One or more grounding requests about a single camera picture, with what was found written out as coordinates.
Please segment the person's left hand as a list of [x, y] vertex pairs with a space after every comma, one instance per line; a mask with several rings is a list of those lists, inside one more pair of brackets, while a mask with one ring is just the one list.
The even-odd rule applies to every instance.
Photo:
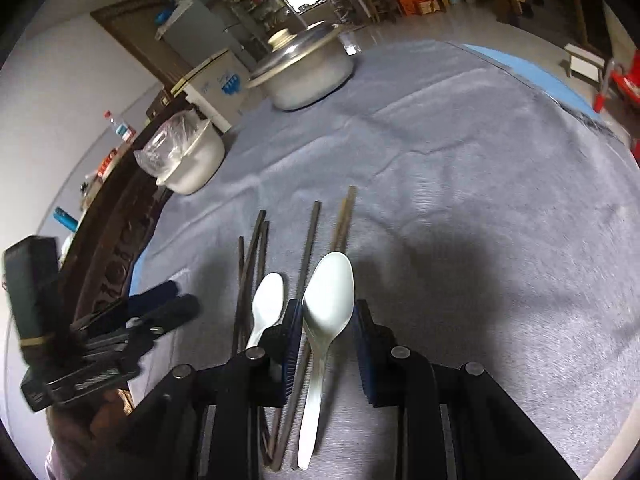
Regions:
[[75, 478], [133, 409], [126, 389], [105, 391], [96, 405], [49, 406], [46, 417], [52, 443], [44, 463], [47, 478]]

